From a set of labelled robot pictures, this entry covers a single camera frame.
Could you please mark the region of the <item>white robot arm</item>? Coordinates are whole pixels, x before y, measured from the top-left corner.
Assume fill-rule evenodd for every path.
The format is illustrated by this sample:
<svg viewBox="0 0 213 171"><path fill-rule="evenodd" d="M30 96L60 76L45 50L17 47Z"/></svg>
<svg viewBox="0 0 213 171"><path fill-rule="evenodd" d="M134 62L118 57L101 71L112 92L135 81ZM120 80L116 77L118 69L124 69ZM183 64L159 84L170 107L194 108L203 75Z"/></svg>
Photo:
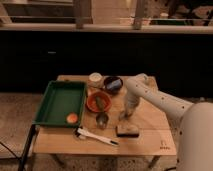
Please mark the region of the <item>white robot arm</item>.
<svg viewBox="0 0 213 171"><path fill-rule="evenodd" d="M150 88L144 73L128 77L125 109L143 98L180 123L176 171L213 171L213 103L192 103Z"/></svg>

